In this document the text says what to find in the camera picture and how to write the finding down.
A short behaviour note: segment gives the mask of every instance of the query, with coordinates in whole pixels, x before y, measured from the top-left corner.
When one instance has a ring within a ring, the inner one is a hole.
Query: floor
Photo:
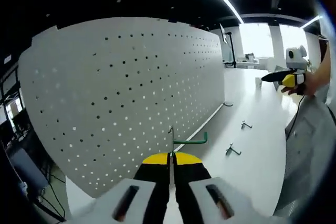
[[[301,96],[298,95],[291,95],[288,96],[287,94],[282,94],[280,92],[281,88],[278,90],[278,95],[280,98],[280,101],[282,103],[283,108],[288,108],[287,111],[289,111],[290,115],[288,116],[288,123],[291,120],[291,118],[295,115],[298,103],[301,99]],[[57,178],[65,181],[65,175],[64,173],[55,165],[55,167],[52,169],[51,172],[54,176]],[[66,186],[63,182],[57,180],[54,177],[51,177],[51,185],[55,191],[55,194],[57,195],[57,198],[59,199],[60,203],[62,204],[64,210],[65,210],[65,218],[66,219],[71,219],[71,213],[69,210],[69,205],[68,205],[68,199],[67,199],[67,194],[66,194]],[[45,194],[44,197],[61,213],[63,214],[62,208],[57,202],[53,191],[50,186],[48,186],[45,189]],[[54,211],[53,208],[50,206],[48,202],[45,200],[42,200],[42,204],[44,204],[46,207],[48,207],[50,210]],[[167,212],[166,216],[171,216],[171,214],[176,212],[177,204],[175,200],[175,188],[174,186],[171,187],[171,198],[170,201],[167,205]],[[54,219],[53,217],[47,215],[46,213],[42,212],[40,209],[37,208],[39,212],[41,212],[41,215],[46,219],[46,221],[50,224],[56,224],[58,221]],[[174,216],[175,223],[183,223],[181,216]]]

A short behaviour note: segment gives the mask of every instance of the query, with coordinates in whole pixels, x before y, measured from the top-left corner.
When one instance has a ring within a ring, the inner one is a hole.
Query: pegboard
[[[170,127],[185,140],[224,101],[219,37],[154,18],[50,28],[21,55],[19,79],[45,149],[92,197],[171,151]]]

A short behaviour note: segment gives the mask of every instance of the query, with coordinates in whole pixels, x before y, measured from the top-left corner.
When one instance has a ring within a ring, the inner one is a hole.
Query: white desk
[[[208,132],[204,145],[186,145],[181,151],[198,156],[213,177],[221,177],[249,197],[261,214],[271,216],[277,205],[285,174],[285,127],[295,114],[290,98],[280,98],[272,83],[255,88],[255,77],[264,70],[225,69],[225,99],[233,107],[223,107],[195,136],[201,139]],[[253,126],[241,130],[241,122]],[[225,156],[229,144],[241,156]],[[68,178],[67,194],[71,213],[93,201]],[[171,190],[164,223],[182,223]]]

